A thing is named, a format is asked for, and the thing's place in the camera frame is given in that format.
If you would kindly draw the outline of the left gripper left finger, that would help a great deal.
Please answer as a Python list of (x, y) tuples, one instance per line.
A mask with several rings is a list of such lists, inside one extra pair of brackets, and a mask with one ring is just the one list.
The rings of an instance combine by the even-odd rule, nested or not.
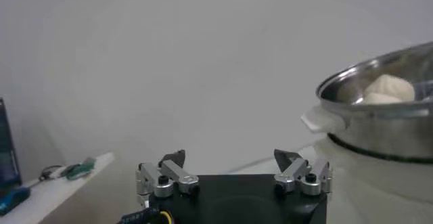
[(196, 197), (200, 193), (200, 180), (184, 170), (186, 152), (179, 150), (166, 154), (157, 165), (140, 163), (135, 171), (137, 202), (142, 207), (150, 206), (150, 198), (165, 200), (181, 195)]

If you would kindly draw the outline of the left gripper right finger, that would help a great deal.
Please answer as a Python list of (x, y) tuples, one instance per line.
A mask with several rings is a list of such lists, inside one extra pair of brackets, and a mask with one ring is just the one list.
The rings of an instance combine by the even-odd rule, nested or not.
[(280, 172), (274, 175), (275, 193), (285, 196), (299, 189), (306, 196), (332, 192), (332, 170), (329, 162), (317, 159), (311, 164), (299, 153), (274, 150)]

